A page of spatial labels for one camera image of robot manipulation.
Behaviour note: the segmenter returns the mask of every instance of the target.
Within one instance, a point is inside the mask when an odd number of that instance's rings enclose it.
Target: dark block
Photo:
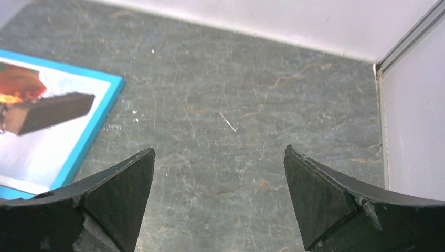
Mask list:
[[[306,250],[444,251],[445,202],[366,184],[290,145],[284,168]]]
[[[0,199],[0,251],[133,252],[154,158],[154,150],[146,149],[32,199]]]
[[[88,114],[95,95],[69,93],[13,104],[3,116],[0,130],[23,135]]]

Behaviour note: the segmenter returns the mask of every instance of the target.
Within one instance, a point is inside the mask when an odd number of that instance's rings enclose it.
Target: stone floor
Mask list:
[[[75,180],[155,149],[136,251],[304,251],[288,144],[383,186],[370,64],[71,0],[33,1],[0,38],[2,49],[124,76]]]

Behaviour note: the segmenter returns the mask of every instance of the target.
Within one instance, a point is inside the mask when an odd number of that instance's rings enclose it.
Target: blue-bordered card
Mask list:
[[[123,85],[120,76],[0,49],[0,198],[69,184]]]

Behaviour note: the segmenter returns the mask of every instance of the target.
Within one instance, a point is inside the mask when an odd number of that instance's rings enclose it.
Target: blue border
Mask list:
[[[114,103],[116,102],[116,99],[125,84],[124,79],[121,76],[116,76],[105,72],[66,65],[51,60],[36,58],[2,49],[0,49],[0,57],[22,61],[42,67],[52,68],[59,71],[68,72],[70,74],[104,80],[110,83],[110,89],[105,93],[105,96],[103,97],[91,120],[80,136],[79,141],[72,149],[70,155],[63,164],[62,169],[51,185],[50,190],[54,190],[61,186],[69,184],[74,178],[80,164],[82,163],[85,155],[91,147],[91,144],[93,143],[99,130],[101,129],[103,122],[107,118],[108,112],[111,110]],[[33,195],[0,186],[0,198],[12,200],[15,198],[28,199],[31,197],[33,197]]]

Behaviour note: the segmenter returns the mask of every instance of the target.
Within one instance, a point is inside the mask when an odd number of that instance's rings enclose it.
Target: printed photo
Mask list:
[[[109,88],[0,57],[0,185],[48,191]]]

